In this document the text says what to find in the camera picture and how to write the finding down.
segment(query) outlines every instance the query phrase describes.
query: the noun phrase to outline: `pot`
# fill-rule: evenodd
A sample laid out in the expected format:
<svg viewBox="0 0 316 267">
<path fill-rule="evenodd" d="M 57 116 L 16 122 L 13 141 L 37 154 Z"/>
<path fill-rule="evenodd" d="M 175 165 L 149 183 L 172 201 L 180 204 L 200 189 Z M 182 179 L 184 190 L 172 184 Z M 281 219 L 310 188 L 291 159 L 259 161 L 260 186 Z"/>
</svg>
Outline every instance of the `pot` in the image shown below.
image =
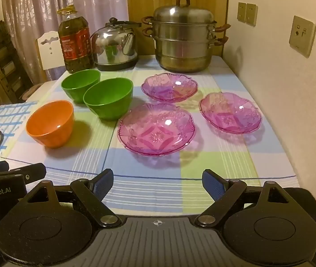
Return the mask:
<svg viewBox="0 0 316 267">
<path fill-rule="evenodd" d="M 180 1 L 176 0 L 175 6 L 159 7 L 153 16 L 142 18 L 142 23 L 151 25 L 142 33 L 154 39 L 156 59 L 162 68 L 179 73 L 199 72 L 210 64 L 212 47 L 228 40 L 225 35 L 217 39 L 215 34 L 225 32 L 230 25 L 216 28 L 209 10 L 189 7 L 190 0 L 181 6 Z"/>
<path fill-rule="evenodd" d="M 104 28 L 91 36 L 93 60 L 99 70 L 116 71 L 136 64 L 138 55 L 133 26 L 141 27 L 141 23 L 118 21 L 112 17 Z"/>
</svg>

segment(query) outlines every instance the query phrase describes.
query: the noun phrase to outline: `kettle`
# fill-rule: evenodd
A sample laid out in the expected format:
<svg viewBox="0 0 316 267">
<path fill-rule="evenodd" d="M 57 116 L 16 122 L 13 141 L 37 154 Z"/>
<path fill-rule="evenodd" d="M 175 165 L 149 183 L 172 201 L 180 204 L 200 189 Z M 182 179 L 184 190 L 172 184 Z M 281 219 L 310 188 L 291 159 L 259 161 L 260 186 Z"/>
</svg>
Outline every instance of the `kettle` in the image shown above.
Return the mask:
<svg viewBox="0 0 316 267">
<path fill-rule="evenodd" d="M 134 26 L 141 27 L 141 23 L 118 21 L 112 17 L 105 27 L 91 36 L 93 60 L 99 70 L 116 71 L 136 64 Z"/>
</svg>

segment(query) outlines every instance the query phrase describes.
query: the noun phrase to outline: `metal screw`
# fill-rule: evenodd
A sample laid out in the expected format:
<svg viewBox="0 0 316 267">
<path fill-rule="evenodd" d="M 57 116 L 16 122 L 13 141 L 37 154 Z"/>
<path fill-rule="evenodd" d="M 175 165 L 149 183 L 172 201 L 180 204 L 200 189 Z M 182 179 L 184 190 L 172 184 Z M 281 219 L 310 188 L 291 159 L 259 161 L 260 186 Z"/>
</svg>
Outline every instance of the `metal screw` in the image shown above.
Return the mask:
<svg viewBox="0 0 316 267">
<path fill-rule="evenodd" d="M 210 215 L 203 215 L 198 218 L 198 221 L 204 225 L 207 225 L 207 224 L 212 224 L 213 222 L 215 222 L 215 218 Z"/>
<path fill-rule="evenodd" d="M 102 216 L 100 220 L 104 224 L 114 224 L 118 221 L 118 218 L 113 215 L 106 215 L 106 216 Z"/>
</svg>

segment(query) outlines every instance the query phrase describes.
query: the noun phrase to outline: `gray ribbed panel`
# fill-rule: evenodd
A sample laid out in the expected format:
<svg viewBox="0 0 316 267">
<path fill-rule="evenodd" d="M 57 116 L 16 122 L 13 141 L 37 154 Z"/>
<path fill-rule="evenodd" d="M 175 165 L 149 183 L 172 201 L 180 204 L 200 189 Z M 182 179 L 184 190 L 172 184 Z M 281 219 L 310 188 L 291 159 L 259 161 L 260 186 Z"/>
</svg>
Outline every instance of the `gray ribbed panel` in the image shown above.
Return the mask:
<svg viewBox="0 0 316 267">
<path fill-rule="evenodd" d="M 196 228 L 188 218 L 159 220 L 163 223 L 157 226 L 157 218 L 128 218 L 119 228 L 100 231 L 83 253 L 56 267 L 256 266 L 231 253 L 215 231 Z"/>
</svg>

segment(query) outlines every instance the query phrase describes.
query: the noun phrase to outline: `orange bowl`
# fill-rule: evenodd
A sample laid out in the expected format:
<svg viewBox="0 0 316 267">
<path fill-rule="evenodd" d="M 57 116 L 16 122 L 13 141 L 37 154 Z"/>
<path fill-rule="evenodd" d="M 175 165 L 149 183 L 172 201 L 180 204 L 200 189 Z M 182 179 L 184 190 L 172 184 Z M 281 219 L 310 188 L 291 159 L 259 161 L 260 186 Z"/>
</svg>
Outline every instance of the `orange bowl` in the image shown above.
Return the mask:
<svg viewBox="0 0 316 267">
<path fill-rule="evenodd" d="M 27 133 L 49 148 L 64 145 L 73 131 L 74 107 L 66 100 L 56 100 L 37 109 L 28 119 Z"/>
</svg>

